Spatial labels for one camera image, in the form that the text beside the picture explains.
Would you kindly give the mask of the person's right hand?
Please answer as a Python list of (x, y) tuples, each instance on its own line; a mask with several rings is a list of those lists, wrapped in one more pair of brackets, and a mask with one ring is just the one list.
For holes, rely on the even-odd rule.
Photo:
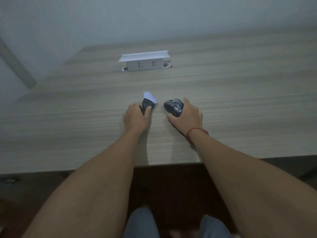
[(203, 129), (203, 114), (202, 111), (196, 106), (192, 105), (190, 101), (184, 98), (184, 108), (180, 119), (180, 126), (175, 127), (182, 135), (186, 136), (187, 133), (194, 128)]

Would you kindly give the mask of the person's left hand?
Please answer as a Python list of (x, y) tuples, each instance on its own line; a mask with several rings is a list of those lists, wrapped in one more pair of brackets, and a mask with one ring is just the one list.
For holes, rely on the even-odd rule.
[(139, 135), (147, 129), (150, 117), (144, 117), (138, 103), (129, 105), (123, 116), (125, 132), (134, 132)]

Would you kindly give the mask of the small black plastic cover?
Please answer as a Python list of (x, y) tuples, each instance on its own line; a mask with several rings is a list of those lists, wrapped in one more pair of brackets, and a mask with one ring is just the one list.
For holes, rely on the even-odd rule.
[(145, 111), (148, 107), (151, 107), (151, 110), (155, 108), (156, 105), (156, 99), (148, 99), (144, 98), (142, 101), (142, 104), (139, 106), (141, 109), (141, 113), (145, 115)]

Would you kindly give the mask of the black computer mouse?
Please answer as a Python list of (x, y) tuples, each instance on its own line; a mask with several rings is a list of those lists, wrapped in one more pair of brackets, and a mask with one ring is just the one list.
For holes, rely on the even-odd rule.
[(183, 112), (184, 103), (180, 99), (172, 99), (164, 102), (163, 107), (173, 116), (180, 117)]

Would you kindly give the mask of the person's left forearm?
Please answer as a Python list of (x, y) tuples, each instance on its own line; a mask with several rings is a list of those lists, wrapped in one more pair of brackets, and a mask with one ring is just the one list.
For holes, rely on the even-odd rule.
[(121, 238), (142, 130), (131, 128), (73, 172), (48, 198), (23, 238)]

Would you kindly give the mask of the person's right forearm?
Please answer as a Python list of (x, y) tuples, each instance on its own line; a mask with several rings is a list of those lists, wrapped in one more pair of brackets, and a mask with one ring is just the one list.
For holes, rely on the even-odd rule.
[(241, 237), (317, 238), (317, 191), (203, 129), (187, 133)]

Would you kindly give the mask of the white pop-up power socket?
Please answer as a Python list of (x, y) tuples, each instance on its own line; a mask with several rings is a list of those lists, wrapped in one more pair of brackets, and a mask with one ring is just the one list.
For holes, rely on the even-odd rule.
[(170, 68), (171, 64), (164, 60), (170, 58), (169, 51), (141, 52), (121, 55), (118, 62), (124, 62), (126, 66), (123, 72), (145, 71)]

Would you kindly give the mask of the person's left leg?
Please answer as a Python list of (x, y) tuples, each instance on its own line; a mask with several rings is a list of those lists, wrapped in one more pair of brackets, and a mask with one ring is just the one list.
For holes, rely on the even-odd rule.
[(150, 208), (143, 206), (131, 213), (124, 229), (123, 238), (160, 238)]

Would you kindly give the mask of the person's leg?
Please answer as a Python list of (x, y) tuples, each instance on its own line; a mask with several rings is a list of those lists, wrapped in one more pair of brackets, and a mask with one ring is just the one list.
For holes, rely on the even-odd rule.
[(233, 236), (222, 221), (204, 215), (200, 222), (199, 238), (233, 238)]
[(123, 238), (160, 238), (150, 208), (143, 206), (131, 213), (124, 229)]

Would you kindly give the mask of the person's right leg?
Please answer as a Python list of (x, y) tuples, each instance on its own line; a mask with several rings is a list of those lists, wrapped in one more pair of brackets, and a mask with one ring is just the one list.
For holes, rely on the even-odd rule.
[(222, 221), (204, 215), (200, 222), (199, 238), (233, 238), (233, 236)]

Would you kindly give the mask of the grey wall trim strip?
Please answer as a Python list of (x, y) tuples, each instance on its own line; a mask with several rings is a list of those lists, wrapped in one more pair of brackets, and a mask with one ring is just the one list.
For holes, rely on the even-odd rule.
[(12, 51), (7, 47), (0, 37), (0, 57), (6, 62), (17, 77), (24, 83), (28, 89), (32, 89), (37, 82), (30, 73), (23, 67)]

